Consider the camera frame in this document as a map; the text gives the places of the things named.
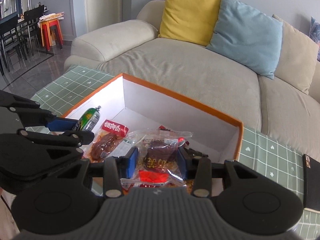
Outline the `green sausage snack stick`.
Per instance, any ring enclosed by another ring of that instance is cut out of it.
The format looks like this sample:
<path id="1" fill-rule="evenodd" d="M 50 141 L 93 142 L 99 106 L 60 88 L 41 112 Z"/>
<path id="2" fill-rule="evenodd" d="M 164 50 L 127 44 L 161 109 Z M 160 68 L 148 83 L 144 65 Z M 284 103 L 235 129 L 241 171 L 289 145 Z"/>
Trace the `green sausage snack stick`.
<path id="1" fill-rule="evenodd" d="M 92 131 L 100 119 L 101 107 L 89 108 L 74 125 L 74 131 Z"/>

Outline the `red dried fruit packet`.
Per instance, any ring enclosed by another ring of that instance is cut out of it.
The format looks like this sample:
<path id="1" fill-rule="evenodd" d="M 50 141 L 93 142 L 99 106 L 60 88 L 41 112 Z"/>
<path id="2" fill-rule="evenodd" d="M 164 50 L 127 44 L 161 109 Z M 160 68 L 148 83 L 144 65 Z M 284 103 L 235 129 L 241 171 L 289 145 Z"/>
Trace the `red dried fruit packet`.
<path id="1" fill-rule="evenodd" d="M 138 148 L 139 154 L 133 174 L 120 180 L 122 188 L 129 191 L 133 187 L 186 187 L 177 153 L 192 136 L 191 132 L 164 129 L 130 132 L 126 140 Z"/>

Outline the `red braised meat packet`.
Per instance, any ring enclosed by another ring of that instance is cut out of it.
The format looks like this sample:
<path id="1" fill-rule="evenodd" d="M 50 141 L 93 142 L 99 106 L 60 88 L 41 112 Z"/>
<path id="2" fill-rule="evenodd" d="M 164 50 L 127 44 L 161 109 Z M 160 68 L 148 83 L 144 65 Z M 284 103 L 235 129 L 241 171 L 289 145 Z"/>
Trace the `red braised meat packet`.
<path id="1" fill-rule="evenodd" d="M 123 141 L 128 132 L 127 126 L 106 119 L 85 151 L 84 157 L 92 163 L 104 161 Z"/>

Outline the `orange cardboard box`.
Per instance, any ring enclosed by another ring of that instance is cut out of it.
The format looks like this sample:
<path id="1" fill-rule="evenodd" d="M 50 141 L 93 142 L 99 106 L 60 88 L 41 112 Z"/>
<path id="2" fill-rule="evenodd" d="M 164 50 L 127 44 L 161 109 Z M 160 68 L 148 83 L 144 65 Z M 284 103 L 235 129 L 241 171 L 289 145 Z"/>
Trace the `orange cardboard box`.
<path id="1" fill-rule="evenodd" d="M 119 74 L 76 103 L 64 116 L 79 119 L 85 110 L 100 106 L 97 132 L 108 119 L 129 130 L 154 130 L 164 126 L 188 131 L 192 149 L 207 154 L 214 163 L 238 159 L 244 125 L 238 119 L 139 78 Z"/>

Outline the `green checkered tablecloth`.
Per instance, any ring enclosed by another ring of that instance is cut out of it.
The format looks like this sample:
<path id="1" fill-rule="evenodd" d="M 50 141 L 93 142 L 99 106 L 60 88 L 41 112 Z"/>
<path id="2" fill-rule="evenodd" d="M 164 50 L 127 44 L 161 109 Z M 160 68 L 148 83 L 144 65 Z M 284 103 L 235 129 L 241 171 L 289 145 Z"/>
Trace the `green checkered tablecloth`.
<path id="1" fill-rule="evenodd" d="M 72 67 L 32 96 L 44 109 L 63 115 L 113 76 L 85 67 Z M 252 128 L 244 128 L 240 162 L 303 198 L 302 153 Z"/>

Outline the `orange red stool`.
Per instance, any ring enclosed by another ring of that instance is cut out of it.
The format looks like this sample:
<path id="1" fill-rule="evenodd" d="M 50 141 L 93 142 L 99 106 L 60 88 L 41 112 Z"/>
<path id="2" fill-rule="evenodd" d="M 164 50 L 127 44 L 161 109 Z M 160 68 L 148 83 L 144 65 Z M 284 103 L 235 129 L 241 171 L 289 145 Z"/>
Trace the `orange red stool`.
<path id="1" fill-rule="evenodd" d="M 40 32 L 42 45 L 44 46 L 46 52 L 50 51 L 50 48 L 53 46 L 52 37 L 54 37 L 54 40 L 59 48 L 62 49 L 63 39 L 60 28 L 60 21 L 58 18 L 40 22 Z"/>

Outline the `black dining chair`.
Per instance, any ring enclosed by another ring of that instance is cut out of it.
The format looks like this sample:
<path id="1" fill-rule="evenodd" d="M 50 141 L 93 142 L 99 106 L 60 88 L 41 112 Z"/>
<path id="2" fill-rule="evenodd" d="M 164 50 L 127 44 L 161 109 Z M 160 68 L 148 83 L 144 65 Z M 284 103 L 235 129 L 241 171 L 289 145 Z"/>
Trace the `black dining chair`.
<path id="1" fill-rule="evenodd" d="M 38 35 L 38 22 L 40 17 L 43 16 L 44 13 L 44 5 L 40 5 L 35 9 L 27 10 L 24 12 L 24 20 L 27 24 L 27 35 L 24 35 L 29 39 L 30 51 L 31 54 L 34 55 L 33 46 L 31 42 L 31 38 Z"/>

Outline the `beige sofa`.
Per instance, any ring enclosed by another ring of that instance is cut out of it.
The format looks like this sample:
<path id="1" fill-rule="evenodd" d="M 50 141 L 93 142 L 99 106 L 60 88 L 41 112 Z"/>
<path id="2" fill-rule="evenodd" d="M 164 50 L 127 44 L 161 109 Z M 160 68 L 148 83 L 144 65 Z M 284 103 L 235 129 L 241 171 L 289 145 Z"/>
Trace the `beige sofa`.
<path id="1" fill-rule="evenodd" d="M 126 73 L 218 109 L 319 159 L 319 62 L 308 94 L 201 45 L 160 38 L 164 2 L 147 3 L 134 20 L 76 37 L 64 64 Z"/>

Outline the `black notebook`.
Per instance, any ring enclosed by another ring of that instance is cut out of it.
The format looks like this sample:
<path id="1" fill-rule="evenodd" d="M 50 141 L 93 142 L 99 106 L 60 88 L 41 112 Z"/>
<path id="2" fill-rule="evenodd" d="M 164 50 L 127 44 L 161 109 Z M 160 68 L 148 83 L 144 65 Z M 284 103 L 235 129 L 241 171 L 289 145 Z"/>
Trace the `black notebook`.
<path id="1" fill-rule="evenodd" d="M 307 211 L 320 212 L 320 163 L 303 155 L 304 198 L 303 205 Z"/>

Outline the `white door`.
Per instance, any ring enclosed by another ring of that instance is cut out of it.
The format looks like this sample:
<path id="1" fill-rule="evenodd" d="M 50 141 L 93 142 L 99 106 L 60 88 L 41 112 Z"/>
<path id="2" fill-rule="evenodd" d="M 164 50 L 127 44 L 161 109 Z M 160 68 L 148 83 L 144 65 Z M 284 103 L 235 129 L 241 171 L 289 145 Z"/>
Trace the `white door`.
<path id="1" fill-rule="evenodd" d="M 122 0 L 85 0 L 87 32 L 121 21 Z"/>

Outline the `light blue cushion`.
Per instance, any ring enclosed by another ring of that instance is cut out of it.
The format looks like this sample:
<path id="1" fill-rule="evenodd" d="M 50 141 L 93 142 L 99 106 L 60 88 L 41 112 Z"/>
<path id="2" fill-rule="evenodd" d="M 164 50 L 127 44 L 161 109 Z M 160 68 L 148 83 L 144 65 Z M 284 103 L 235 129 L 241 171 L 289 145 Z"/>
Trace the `light blue cushion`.
<path id="1" fill-rule="evenodd" d="M 282 40 L 281 21 L 238 0 L 221 0 L 206 48 L 273 80 Z"/>

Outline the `yellow cushion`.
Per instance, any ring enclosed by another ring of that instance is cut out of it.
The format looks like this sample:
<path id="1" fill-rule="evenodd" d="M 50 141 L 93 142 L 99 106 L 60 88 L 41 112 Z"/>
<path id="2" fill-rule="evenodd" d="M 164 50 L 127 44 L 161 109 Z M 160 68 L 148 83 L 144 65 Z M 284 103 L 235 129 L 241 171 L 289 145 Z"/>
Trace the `yellow cushion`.
<path id="1" fill-rule="evenodd" d="M 221 0 L 165 0 L 159 37 L 207 46 Z"/>

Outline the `beige back cushion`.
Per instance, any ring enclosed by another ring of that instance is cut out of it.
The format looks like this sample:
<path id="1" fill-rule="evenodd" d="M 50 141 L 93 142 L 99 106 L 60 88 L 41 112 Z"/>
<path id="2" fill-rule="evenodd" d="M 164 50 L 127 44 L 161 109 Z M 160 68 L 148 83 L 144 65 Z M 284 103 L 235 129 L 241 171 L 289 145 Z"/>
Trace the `beige back cushion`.
<path id="1" fill-rule="evenodd" d="M 308 94 L 316 70 L 319 46 L 277 15 L 272 17 L 283 23 L 280 58 L 274 75 Z"/>

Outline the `patterned blue cushion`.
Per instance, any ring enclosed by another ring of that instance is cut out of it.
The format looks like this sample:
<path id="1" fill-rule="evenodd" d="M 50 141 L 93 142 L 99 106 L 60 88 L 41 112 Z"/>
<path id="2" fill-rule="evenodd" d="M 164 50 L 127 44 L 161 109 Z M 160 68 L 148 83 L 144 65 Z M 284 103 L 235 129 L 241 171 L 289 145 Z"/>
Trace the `patterned blue cushion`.
<path id="1" fill-rule="evenodd" d="M 320 23 L 311 18 L 309 37 L 320 47 Z"/>

